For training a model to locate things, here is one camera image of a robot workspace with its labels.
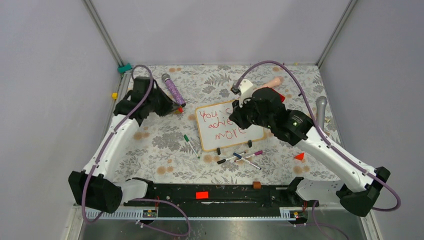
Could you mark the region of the blue capped whiteboard marker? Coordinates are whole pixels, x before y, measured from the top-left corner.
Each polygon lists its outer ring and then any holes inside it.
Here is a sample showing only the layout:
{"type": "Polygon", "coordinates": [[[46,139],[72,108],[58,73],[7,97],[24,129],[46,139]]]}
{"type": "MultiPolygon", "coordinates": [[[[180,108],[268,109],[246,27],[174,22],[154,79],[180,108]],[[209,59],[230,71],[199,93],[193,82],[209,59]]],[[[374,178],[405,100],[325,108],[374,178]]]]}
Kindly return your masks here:
{"type": "Polygon", "coordinates": [[[253,167],[255,167],[256,169],[258,169],[258,170],[261,170],[262,168],[260,167],[260,166],[258,166],[258,165],[256,165],[256,164],[254,164],[254,163],[252,163],[251,161],[249,161],[248,159],[245,159],[245,158],[243,158],[243,157],[241,157],[241,160],[240,161],[242,161],[242,162],[245,162],[245,163],[247,163],[247,164],[249,164],[249,165],[251,165],[251,166],[253,166],[253,167]]]}

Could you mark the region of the brown cylinder block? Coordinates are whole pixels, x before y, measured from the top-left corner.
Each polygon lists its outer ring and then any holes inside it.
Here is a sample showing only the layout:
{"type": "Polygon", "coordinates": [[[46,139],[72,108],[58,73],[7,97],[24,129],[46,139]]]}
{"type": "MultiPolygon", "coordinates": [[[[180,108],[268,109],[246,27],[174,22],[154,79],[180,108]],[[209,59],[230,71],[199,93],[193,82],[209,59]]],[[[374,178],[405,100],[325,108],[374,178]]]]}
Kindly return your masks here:
{"type": "Polygon", "coordinates": [[[262,188],[261,182],[260,181],[253,181],[252,182],[252,188],[255,189],[255,190],[261,189],[262,188]]]}

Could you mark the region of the black capped whiteboard marker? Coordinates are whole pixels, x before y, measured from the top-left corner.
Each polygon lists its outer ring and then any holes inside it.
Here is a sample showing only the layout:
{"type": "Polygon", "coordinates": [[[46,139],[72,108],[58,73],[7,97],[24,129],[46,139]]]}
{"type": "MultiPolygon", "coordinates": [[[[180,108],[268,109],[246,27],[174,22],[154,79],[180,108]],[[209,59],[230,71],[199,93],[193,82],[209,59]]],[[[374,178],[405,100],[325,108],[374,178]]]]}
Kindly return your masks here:
{"type": "Polygon", "coordinates": [[[230,162],[230,161],[232,161],[232,160],[238,160],[238,159],[240,159],[241,157],[243,157],[246,153],[247,153],[247,152],[246,152],[246,151],[244,151],[244,152],[241,152],[241,153],[237,153],[237,155],[234,155],[234,154],[233,154],[233,156],[231,156],[231,157],[228,157],[228,158],[225,158],[225,159],[219,160],[219,161],[217,162],[217,164],[218,164],[218,165],[221,165],[221,164],[224,164],[224,163],[226,163],[226,162],[230,162]]]}

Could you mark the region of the red tape label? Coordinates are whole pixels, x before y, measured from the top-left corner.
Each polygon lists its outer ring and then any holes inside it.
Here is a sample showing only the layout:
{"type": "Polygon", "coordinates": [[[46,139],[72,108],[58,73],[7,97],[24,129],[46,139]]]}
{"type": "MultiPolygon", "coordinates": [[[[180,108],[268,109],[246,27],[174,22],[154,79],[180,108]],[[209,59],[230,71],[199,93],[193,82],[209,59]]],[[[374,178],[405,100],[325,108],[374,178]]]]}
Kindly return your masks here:
{"type": "Polygon", "coordinates": [[[197,191],[195,193],[195,199],[196,200],[204,200],[209,198],[209,192],[208,191],[197,191]]]}

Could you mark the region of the purple glitter toy microphone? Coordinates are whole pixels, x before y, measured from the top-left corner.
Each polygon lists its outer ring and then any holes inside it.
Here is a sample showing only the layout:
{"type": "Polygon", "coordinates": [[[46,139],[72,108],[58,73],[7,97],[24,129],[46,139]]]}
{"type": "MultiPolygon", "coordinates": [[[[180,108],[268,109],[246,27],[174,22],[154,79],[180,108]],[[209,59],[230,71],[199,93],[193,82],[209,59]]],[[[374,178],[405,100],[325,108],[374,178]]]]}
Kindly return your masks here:
{"type": "Polygon", "coordinates": [[[179,90],[177,89],[176,85],[172,81],[169,74],[164,73],[161,76],[162,81],[170,91],[171,95],[174,97],[175,101],[183,108],[186,106],[186,102],[182,95],[180,94],[179,90]]]}

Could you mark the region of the teal corner clamp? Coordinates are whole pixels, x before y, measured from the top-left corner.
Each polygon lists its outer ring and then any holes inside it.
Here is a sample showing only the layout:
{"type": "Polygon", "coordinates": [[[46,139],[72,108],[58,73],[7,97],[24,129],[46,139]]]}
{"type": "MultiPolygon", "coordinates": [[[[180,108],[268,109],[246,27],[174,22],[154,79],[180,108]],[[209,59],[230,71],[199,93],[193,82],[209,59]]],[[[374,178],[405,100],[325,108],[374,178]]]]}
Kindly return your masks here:
{"type": "Polygon", "coordinates": [[[132,66],[130,63],[127,63],[127,64],[125,64],[125,65],[123,65],[123,66],[118,67],[118,68],[117,68],[117,71],[118,71],[120,74],[124,74],[124,73],[126,73],[127,71],[130,71],[132,68],[133,68],[133,66],[132,66]]]}

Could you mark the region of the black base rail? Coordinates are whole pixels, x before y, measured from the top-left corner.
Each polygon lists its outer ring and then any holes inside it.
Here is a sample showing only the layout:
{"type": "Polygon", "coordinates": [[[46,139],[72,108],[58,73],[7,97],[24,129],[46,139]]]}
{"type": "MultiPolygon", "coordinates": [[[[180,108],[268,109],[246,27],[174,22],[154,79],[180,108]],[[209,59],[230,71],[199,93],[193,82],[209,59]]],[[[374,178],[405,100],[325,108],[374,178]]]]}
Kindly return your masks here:
{"type": "Polygon", "coordinates": [[[143,201],[131,200],[129,207],[153,207],[161,218],[182,214],[167,204],[178,206],[190,218],[279,217],[280,208],[299,212],[311,209],[314,201],[303,200],[288,185],[150,184],[143,201]],[[196,199],[195,193],[208,191],[208,199],[196,199]]]}

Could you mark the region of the red rectangular plastic box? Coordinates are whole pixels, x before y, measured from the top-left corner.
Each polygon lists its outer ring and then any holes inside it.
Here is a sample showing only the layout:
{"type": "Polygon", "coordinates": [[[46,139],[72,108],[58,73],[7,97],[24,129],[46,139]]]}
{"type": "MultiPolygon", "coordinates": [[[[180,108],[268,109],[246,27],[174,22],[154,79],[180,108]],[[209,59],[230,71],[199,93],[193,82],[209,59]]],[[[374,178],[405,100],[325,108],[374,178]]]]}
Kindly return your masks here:
{"type": "Polygon", "coordinates": [[[283,103],[285,101],[285,96],[279,93],[280,101],[283,103]]]}

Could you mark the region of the floral patterned table mat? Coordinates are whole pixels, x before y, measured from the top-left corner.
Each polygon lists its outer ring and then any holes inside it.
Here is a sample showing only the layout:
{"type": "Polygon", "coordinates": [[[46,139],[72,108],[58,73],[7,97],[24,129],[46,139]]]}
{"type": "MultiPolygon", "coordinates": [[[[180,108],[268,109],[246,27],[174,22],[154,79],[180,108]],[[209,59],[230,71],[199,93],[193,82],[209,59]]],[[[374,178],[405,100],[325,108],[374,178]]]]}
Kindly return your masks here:
{"type": "Polygon", "coordinates": [[[225,148],[220,154],[203,152],[199,138],[195,109],[205,105],[235,99],[230,88],[247,70],[243,65],[152,65],[154,78],[165,89],[161,77],[169,74],[186,102],[182,114],[159,117],[151,113],[128,143],[119,160],[114,181],[143,178],[155,183],[185,184],[251,184],[259,181],[265,185],[285,185],[295,177],[318,181],[335,181],[337,176],[309,154],[303,161],[294,159],[300,151],[286,144],[269,131],[265,139],[252,147],[241,144],[225,148]],[[196,157],[187,135],[197,151],[196,157]],[[218,161],[232,157],[233,153],[246,152],[244,156],[263,151],[248,160],[259,170],[244,161],[218,161]]]}

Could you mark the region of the pink toy microphone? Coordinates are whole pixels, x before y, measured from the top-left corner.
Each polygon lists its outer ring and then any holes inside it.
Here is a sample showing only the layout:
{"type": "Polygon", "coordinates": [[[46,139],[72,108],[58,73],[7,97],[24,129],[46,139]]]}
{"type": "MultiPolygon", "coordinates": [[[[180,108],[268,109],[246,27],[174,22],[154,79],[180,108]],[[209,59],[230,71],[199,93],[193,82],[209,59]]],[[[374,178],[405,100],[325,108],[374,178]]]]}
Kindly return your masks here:
{"type": "Polygon", "coordinates": [[[280,86],[284,82],[284,78],[282,76],[276,76],[271,81],[263,84],[262,86],[258,87],[258,89],[262,88],[275,88],[280,86]]]}

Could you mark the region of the green capped whiteboard marker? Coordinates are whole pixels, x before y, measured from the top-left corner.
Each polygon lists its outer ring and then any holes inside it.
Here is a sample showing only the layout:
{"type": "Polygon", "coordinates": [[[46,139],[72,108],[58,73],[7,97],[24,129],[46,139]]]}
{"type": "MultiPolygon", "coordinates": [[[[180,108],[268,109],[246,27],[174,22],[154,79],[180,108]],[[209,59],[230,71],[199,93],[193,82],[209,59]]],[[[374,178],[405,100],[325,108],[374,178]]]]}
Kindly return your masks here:
{"type": "Polygon", "coordinates": [[[184,134],[184,135],[183,135],[183,137],[184,137],[184,140],[188,143],[188,145],[189,145],[189,146],[190,146],[190,148],[192,149],[192,151],[194,152],[195,156],[196,156],[198,159],[200,159],[200,156],[198,155],[198,152],[196,151],[196,149],[195,149],[195,148],[194,148],[194,146],[192,145],[192,143],[191,143],[191,141],[190,141],[189,137],[188,137],[186,134],[184,134]]]}

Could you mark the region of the magenta capped whiteboard marker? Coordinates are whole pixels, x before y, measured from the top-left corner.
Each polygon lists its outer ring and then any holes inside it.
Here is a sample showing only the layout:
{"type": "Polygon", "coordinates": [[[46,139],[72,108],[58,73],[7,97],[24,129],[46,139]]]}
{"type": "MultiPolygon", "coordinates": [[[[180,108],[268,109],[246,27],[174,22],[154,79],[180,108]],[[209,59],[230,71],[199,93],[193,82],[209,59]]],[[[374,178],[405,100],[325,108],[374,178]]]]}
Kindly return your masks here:
{"type": "MultiPolygon", "coordinates": [[[[255,152],[255,153],[250,154],[250,155],[242,156],[242,158],[248,159],[248,158],[251,158],[251,157],[254,157],[254,156],[258,156],[258,155],[262,155],[262,154],[263,154],[263,151],[262,150],[259,150],[259,151],[255,152]]],[[[238,162],[240,160],[241,160],[241,158],[238,158],[238,159],[234,160],[234,162],[238,162]]]]}

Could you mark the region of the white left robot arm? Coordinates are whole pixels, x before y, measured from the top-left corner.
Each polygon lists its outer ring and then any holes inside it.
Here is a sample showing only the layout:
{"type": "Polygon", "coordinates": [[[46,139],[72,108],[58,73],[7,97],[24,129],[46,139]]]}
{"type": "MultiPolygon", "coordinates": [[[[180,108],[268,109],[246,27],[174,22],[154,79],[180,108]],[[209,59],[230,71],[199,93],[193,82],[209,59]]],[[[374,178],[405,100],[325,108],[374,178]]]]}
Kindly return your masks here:
{"type": "Polygon", "coordinates": [[[150,113],[164,117],[177,108],[177,103],[156,80],[135,78],[133,88],[116,104],[109,130],[92,159],[83,170],[72,171],[68,177],[75,202],[108,214],[134,199],[144,206],[152,204],[155,200],[152,181],[139,177],[121,182],[113,180],[128,143],[144,119],[150,113]]]}

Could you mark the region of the yellow framed whiteboard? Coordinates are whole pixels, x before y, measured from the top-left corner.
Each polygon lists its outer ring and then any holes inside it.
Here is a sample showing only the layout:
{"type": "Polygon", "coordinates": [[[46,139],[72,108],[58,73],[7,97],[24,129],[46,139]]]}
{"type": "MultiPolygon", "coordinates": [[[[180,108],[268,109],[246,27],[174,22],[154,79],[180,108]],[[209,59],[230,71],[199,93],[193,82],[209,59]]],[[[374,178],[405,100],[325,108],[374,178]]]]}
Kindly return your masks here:
{"type": "Polygon", "coordinates": [[[195,109],[198,134],[204,152],[218,148],[228,148],[249,141],[256,142],[266,138],[262,127],[251,125],[242,129],[229,119],[233,106],[231,101],[204,105],[195,109]]]}

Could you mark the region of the red triangular block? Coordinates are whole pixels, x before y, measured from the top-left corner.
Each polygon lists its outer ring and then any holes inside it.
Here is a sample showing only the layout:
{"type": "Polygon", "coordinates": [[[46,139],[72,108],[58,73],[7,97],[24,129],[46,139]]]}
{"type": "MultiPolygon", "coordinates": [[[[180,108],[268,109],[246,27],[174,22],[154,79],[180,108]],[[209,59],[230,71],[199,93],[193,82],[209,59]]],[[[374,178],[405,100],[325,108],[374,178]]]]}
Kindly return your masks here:
{"type": "Polygon", "coordinates": [[[296,159],[296,160],[298,160],[298,161],[303,161],[304,160],[304,157],[305,157],[305,153],[302,152],[302,153],[294,156],[293,158],[296,159]]]}

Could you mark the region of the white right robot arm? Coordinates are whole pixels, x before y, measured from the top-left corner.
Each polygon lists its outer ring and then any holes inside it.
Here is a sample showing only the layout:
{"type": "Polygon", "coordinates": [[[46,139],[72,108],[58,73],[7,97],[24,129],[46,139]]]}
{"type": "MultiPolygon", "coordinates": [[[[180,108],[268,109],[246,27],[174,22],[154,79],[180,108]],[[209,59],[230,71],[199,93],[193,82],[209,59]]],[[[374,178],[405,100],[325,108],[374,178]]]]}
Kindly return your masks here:
{"type": "Polygon", "coordinates": [[[365,217],[376,203],[390,171],[374,168],[358,160],[328,138],[313,120],[299,110],[286,109],[280,94],[269,87],[239,90],[232,103],[229,119],[242,129],[252,125],[271,130],[279,140],[308,153],[333,172],[338,181],[324,182],[294,179],[287,191],[287,201],[299,206],[304,201],[340,204],[348,212],[365,217]]]}

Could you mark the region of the silver toy microphone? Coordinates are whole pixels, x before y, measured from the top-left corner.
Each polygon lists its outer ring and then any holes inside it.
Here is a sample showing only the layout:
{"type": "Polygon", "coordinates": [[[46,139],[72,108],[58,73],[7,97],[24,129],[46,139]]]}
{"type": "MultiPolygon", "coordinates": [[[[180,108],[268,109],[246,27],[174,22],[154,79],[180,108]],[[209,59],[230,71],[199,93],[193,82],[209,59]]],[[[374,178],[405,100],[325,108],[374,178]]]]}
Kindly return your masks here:
{"type": "Polygon", "coordinates": [[[317,100],[315,101],[316,103],[316,117],[317,120],[320,120],[321,122],[325,121],[325,112],[326,112],[326,107],[328,104],[328,100],[325,96],[319,96],[317,98],[317,100]]]}

